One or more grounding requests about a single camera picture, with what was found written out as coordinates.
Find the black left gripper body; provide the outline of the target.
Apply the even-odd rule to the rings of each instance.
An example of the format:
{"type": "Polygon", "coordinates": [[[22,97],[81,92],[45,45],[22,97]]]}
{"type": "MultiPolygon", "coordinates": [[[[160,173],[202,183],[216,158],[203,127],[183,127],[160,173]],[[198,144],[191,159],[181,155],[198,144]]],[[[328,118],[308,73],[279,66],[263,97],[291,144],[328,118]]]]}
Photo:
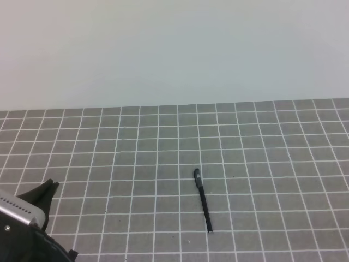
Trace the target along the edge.
{"type": "Polygon", "coordinates": [[[1,261],[75,261],[78,254],[38,227],[1,213],[1,261]]]}

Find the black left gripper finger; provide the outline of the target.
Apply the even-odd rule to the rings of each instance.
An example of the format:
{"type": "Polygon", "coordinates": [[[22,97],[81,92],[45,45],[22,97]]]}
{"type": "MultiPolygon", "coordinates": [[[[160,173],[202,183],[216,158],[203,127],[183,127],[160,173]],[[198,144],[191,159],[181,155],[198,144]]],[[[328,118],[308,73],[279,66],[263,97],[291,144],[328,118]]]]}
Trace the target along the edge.
{"type": "Polygon", "coordinates": [[[59,182],[50,181],[50,184],[47,185],[47,188],[45,189],[44,194],[41,197],[41,202],[40,202],[41,209],[45,214],[45,222],[42,227],[43,231],[46,231],[46,228],[48,226],[52,200],[53,200],[53,197],[55,196],[55,193],[58,187],[59,187],[59,182]]]}
{"type": "Polygon", "coordinates": [[[53,181],[53,180],[48,179],[43,184],[33,188],[30,191],[17,195],[17,197],[36,207],[41,207],[41,204],[40,204],[41,197],[43,196],[44,191],[47,188],[47,185],[50,184],[50,181],[53,181]]]}

